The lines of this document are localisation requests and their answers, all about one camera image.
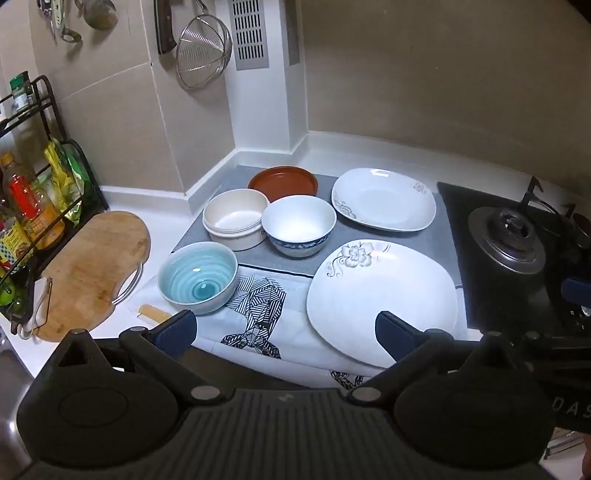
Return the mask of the cream plastic bowl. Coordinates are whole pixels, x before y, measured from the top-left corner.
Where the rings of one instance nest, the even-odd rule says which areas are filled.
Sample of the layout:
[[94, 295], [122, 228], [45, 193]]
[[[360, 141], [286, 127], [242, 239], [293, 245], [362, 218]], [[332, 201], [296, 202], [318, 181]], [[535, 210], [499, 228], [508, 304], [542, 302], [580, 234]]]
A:
[[202, 225], [214, 242], [239, 252], [266, 240], [262, 217], [269, 199], [253, 189], [233, 189], [216, 195], [202, 212]]

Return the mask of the black spice rack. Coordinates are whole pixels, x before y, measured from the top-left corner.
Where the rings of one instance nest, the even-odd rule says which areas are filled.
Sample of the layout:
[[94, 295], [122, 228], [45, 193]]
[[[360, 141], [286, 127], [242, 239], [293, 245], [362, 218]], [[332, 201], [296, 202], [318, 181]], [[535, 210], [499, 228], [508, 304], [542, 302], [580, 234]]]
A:
[[41, 274], [82, 227], [108, 209], [79, 144], [64, 127], [52, 87], [23, 71], [1, 99], [1, 137], [38, 118], [44, 132], [37, 168], [1, 156], [1, 314], [27, 340], [45, 323], [51, 280]]

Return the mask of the green cap seasoning bottle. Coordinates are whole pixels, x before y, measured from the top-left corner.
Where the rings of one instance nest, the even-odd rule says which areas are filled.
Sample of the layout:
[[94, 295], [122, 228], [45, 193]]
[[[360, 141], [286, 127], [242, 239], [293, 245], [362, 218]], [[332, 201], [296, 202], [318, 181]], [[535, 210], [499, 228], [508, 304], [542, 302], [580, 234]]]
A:
[[35, 97], [28, 71], [23, 71], [13, 77], [10, 80], [10, 88], [14, 113], [20, 113], [34, 103]]

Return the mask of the grey vent grille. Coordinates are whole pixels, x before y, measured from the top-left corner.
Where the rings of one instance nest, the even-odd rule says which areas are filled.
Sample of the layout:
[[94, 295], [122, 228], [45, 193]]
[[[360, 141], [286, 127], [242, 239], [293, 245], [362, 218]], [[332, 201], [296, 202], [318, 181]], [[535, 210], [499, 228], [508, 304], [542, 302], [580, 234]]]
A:
[[237, 71], [269, 66], [263, 0], [229, 0], [229, 20]]

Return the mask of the near gas burner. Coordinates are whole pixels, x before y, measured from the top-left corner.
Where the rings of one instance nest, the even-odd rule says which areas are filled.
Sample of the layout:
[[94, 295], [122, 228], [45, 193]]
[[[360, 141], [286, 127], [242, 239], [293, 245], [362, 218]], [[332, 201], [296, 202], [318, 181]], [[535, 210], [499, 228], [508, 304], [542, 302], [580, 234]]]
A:
[[536, 275], [546, 263], [546, 252], [533, 224], [517, 210], [481, 207], [468, 218], [470, 233], [497, 264], [520, 275]]

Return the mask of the grey dish mat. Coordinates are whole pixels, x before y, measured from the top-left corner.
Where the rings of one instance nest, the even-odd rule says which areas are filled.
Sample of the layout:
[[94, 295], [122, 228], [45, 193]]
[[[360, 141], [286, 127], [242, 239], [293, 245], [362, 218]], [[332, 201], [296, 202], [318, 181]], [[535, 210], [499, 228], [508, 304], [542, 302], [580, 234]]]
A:
[[[245, 188], [250, 179], [260, 171], [263, 171], [263, 169], [250, 166], [233, 168], [224, 177], [221, 186], [214, 192], [213, 196], [225, 191]], [[337, 177], [315, 176], [318, 180], [317, 196], [322, 200], [331, 202], [332, 186], [334, 186]], [[329, 236], [328, 244], [314, 256], [304, 259], [290, 258], [277, 251], [270, 244], [270, 240], [266, 240], [252, 249], [237, 252], [236, 257], [238, 257], [238, 262], [242, 266], [312, 278], [325, 257], [329, 256], [339, 246], [353, 240], [378, 239], [398, 243], [423, 253], [443, 266], [454, 280], [455, 285], [461, 285], [458, 256], [446, 207], [440, 194], [436, 193], [434, 197], [437, 205], [436, 218], [427, 229], [420, 232], [379, 231], [353, 222], [338, 214], [338, 221], [335, 224], [335, 229], [332, 230], [331, 236]], [[202, 226], [202, 215], [200, 214], [172, 251], [174, 252], [193, 243], [209, 240], [211, 239], [204, 226]]]

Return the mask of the yellow green snack packet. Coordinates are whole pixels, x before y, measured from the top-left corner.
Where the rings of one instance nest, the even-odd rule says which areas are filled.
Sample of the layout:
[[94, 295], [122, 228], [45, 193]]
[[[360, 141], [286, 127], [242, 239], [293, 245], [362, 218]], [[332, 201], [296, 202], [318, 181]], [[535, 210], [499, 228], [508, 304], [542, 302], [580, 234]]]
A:
[[56, 208], [74, 225], [80, 221], [87, 175], [83, 172], [75, 149], [52, 137], [44, 156], [50, 166], [49, 196]]

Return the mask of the hanging metal ladle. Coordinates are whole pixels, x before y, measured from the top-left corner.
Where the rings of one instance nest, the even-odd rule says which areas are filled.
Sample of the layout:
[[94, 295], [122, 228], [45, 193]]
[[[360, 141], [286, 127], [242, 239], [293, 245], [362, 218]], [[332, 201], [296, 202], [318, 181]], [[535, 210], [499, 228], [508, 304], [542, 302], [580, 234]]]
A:
[[82, 36], [67, 26], [64, 0], [37, 0], [36, 4], [48, 21], [54, 39], [60, 38], [69, 44], [82, 42]]

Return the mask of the metal mesh strainer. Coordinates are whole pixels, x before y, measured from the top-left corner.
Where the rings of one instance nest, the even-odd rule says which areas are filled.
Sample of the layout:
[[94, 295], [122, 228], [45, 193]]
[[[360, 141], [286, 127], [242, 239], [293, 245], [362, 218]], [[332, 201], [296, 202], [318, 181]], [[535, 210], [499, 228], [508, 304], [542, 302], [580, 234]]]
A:
[[176, 47], [176, 74], [186, 90], [204, 88], [221, 77], [232, 54], [228, 27], [197, 0], [200, 13], [181, 31]]

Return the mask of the brown round plate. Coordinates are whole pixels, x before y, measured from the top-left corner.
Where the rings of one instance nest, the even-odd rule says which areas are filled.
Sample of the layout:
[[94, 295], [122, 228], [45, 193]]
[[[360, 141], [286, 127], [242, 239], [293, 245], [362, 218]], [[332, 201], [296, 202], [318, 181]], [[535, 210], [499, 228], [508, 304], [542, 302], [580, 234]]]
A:
[[314, 174], [295, 166], [277, 166], [260, 171], [249, 181], [249, 189], [266, 195], [270, 202], [293, 195], [315, 196], [318, 180]]

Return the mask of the white patterned cloth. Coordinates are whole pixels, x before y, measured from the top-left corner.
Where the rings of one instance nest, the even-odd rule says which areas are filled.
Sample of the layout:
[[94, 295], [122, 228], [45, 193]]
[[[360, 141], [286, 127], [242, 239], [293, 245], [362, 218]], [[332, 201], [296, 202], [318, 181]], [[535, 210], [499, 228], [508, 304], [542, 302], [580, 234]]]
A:
[[381, 373], [322, 340], [305, 313], [311, 280], [240, 267], [238, 288], [212, 313], [197, 313], [193, 345], [256, 372], [312, 388], [352, 390]]

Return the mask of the hanging cleaver knife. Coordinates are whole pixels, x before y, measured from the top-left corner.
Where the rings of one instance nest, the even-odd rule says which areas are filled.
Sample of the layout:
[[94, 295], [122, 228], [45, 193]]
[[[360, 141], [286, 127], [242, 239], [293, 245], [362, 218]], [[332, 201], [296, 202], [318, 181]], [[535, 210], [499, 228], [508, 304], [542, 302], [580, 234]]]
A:
[[155, 34], [159, 55], [174, 50], [176, 41], [173, 34], [170, 0], [154, 0]]

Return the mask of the black gas stove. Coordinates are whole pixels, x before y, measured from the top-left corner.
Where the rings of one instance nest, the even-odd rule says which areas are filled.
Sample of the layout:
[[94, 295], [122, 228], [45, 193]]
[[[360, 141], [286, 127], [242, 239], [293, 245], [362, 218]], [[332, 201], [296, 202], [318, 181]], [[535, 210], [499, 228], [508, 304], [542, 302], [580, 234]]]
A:
[[[574, 203], [555, 207], [531, 178], [520, 201], [441, 182], [465, 295], [470, 327], [519, 337], [590, 334], [590, 218]], [[473, 239], [468, 218], [481, 207], [510, 208], [534, 226], [545, 252], [544, 269], [520, 275], [497, 264]]]

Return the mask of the red label sauce bottle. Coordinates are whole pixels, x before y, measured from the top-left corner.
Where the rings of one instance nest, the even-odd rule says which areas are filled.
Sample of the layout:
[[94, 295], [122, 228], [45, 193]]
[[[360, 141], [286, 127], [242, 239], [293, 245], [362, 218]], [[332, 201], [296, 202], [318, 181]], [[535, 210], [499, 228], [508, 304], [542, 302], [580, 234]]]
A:
[[51, 248], [65, 231], [57, 209], [11, 152], [1, 157], [1, 169], [4, 192], [20, 215], [25, 232], [37, 249]]

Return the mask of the light blue glazed bowl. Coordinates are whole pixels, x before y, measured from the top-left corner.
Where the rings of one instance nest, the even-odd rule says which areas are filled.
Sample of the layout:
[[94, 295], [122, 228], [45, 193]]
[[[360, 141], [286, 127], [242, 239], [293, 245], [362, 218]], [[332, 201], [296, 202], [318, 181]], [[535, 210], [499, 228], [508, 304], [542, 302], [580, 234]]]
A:
[[216, 242], [184, 246], [161, 265], [157, 287], [179, 309], [197, 316], [215, 312], [238, 288], [238, 259], [234, 251]]

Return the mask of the smaller white floral plate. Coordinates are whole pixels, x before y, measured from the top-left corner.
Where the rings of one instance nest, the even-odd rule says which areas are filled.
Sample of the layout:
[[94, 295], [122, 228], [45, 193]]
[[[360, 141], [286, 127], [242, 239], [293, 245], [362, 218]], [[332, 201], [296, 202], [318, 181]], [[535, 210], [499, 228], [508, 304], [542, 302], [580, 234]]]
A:
[[435, 197], [424, 183], [377, 168], [346, 171], [332, 186], [331, 200], [346, 219], [383, 231], [422, 231], [437, 214]]

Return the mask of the wooden cutting board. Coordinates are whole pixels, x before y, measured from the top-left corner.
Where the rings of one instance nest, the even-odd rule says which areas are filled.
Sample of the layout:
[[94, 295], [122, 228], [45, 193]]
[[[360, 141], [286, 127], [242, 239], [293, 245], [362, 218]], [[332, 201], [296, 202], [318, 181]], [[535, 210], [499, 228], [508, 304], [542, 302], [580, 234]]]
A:
[[99, 326], [135, 288], [149, 253], [150, 235], [138, 216], [125, 211], [94, 216], [43, 271], [52, 292], [37, 336], [59, 342], [72, 329]]

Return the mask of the large white floral plate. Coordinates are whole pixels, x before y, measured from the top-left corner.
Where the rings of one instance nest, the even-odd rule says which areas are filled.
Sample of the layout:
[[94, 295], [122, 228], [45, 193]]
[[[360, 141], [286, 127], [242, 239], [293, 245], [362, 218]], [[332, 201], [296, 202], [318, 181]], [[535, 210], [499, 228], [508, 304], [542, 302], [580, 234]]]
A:
[[308, 289], [311, 326], [342, 354], [388, 368], [394, 359], [375, 332], [382, 311], [421, 331], [452, 334], [459, 311], [455, 283], [439, 263], [400, 244], [363, 239], [336, 248]]

